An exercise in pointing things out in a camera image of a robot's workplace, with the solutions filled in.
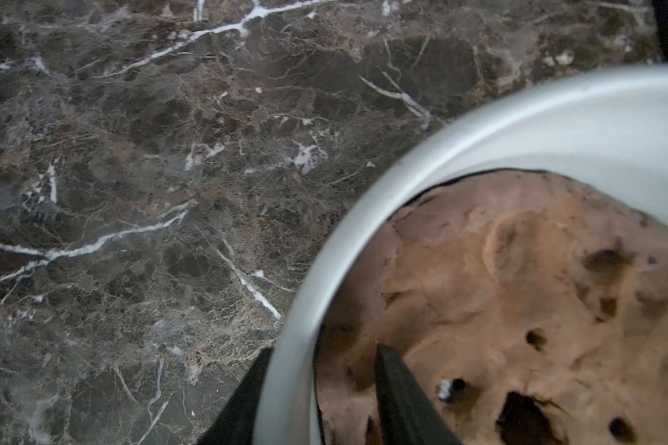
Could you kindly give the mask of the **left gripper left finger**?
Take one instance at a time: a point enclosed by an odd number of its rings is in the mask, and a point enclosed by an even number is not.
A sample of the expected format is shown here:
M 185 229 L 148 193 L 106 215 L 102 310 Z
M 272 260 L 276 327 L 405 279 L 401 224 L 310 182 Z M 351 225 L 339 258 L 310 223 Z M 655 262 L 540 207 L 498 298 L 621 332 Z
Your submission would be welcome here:
M 263 349 L 197 445 L 251 445 L 263 382 L 273 349 Z

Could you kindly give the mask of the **white ribbed ceramic pot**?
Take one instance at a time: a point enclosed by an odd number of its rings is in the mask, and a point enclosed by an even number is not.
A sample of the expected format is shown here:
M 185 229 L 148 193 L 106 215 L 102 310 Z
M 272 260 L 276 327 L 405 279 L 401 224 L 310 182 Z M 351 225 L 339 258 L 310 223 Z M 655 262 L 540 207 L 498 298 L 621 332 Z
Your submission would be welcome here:
M 668 226 L 668 64 L 594 70 L 506 96 L 397 161 L 319 252 L 269 361 L 253 440 L 317 444 L 313 358 L 328 306 L 379 227 L 418 194 L 499 169 L 571 177 Z

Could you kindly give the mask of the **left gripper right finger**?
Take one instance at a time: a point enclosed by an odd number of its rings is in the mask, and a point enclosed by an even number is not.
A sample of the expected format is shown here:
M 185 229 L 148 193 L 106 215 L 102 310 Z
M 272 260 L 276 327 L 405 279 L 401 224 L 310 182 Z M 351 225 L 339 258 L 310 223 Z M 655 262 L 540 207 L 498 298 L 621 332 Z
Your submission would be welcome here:
M 461 445 L 395 349 L 377 346 L 374 376 L 384 444 Z

